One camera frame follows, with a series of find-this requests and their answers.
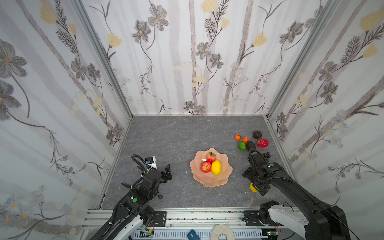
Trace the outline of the pink scalloped fruit bowl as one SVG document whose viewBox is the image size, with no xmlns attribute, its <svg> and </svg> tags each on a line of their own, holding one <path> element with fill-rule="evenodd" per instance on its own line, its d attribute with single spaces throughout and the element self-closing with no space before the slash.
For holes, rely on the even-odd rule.
<svg viewBox="0 0 384 240">
<path fill-rule="evenodd" d="M 206 161 L 209 153 L 216 155 L 216 160 L 221 163 L 221 172 L 218 175 L 215 175 L 212 171 L 204 173 L 201 170 L 201 165 Z M 197 151 L 195 158 L 190 162 L 190 167 L 194 179 L 208 188 L 225 185 L 233 172 L 233 168 L 229 164 L 228 156 L 226 154 L 220 154 L 213 148 L 207 151 Z"/>
</svg>

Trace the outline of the red yellow fake peach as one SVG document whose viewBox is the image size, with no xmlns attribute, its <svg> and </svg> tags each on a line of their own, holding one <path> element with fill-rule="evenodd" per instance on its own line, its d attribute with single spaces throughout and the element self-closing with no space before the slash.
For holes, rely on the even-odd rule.
<svg viewBox="0 0 384 240">
<path fill-rule="evenodd" d="M 209 162 L 202 162 L 201 164 L 201 172 L 209 173 L 212 171 L 212 164 Z"/>
</svg>

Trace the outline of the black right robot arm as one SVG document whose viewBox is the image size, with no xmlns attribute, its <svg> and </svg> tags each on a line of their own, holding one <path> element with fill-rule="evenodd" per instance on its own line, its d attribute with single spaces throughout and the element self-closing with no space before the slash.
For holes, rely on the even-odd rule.
<svg viewBox="0 0 384 240">
<path fill-rule="evenodd" d="M 280 190 L 298 209 L 285 210 L 277 201 L 260 205 L 258 220 L 264 225 L 281 224 L 306 240 L 349 240 L 350 231 L 344 211 L 309 193 L 277 163 L 270 163 L 255 148 L 248 150 L 250 167 L 243 177 L 264 196 L 271 186 Z"/>
</svg>

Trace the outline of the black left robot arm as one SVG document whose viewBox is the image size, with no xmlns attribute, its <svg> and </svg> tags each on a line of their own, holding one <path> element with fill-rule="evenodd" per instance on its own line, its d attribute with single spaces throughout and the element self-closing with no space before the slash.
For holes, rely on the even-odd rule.
<svg viewBox="0 0 384 240">
<path fill-rule="evenodd" d="M 163 171 L 152 168 L 143 175 L 113 208 L 111 217 L 90 237 L 91 240 L 127 240 L 141 226 L 154 222 L 150 201 L 162 199 L 160 184 L 172 179 L 171 166 Z"/>
</svg>

